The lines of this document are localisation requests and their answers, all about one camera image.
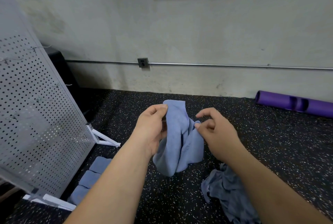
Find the purple tube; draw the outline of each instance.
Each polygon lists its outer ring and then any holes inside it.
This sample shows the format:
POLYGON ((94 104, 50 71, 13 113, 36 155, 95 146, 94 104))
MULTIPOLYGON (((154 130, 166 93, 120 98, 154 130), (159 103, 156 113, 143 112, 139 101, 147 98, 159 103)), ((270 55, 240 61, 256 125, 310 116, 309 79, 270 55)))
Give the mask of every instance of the purple tube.
POLYGON ((333 118, 333 103, 331 102, 265 91, 257 92, 255 102, 260 105, 333 118))

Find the beige wall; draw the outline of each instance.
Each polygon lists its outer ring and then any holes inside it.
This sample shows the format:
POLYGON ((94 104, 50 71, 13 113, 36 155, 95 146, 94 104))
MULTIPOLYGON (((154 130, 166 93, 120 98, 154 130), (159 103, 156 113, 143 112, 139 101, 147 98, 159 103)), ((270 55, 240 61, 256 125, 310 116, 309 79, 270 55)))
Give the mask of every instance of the beige wall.
MULTIPOLYGON (((66 59, 333 68, 333 0, 18 0, 66 59)), ((70 63, 84 87, 333 101, 333 71, 70 63)))

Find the pegboard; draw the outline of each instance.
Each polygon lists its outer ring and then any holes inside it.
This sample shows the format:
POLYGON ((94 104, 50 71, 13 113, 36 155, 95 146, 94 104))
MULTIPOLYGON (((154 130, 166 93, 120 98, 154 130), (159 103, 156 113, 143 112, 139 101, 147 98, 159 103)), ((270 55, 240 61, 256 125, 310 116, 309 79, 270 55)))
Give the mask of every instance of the pegboard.
POLYGON ((95 141, 14 0, 0 0, 0 177, 60 197, 95 141))

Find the forearm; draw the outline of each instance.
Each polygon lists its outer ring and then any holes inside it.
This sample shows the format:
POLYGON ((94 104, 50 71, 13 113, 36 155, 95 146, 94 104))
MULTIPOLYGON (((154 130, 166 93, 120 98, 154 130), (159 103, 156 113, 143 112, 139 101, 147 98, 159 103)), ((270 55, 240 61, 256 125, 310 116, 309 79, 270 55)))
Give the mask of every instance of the forearm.
POLYGON ((242 180, 263 223, 331 223, 245 148, 228 165, 242 180))
POLYGON ((133 223, 149 159, 144 146, 131 136, 66 224, 133 223))

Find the hand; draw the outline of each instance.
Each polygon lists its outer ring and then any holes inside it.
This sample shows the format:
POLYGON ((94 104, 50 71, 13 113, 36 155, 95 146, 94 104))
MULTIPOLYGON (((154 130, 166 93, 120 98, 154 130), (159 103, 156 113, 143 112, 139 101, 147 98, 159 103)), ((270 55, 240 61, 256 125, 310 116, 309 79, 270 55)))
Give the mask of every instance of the hand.
POLYGON ((202 137, 206 140, 209 150, 220 161, 228 164, 233 155, 239 154, 245 147, 240 142, 233 125, 223 117, 215 108, 201 110, 196 117, 200 118, 209 115, 209 119, 202 124, 196 123, 194 126, 202 137))
POLYGON ((167 104, 152 105, 140 114, 135 129, 130 138, 142 141, 149 158, 157 152, 160 140, 167 136, 167 131, 162 131, 162 118, 168 110, 167 104))

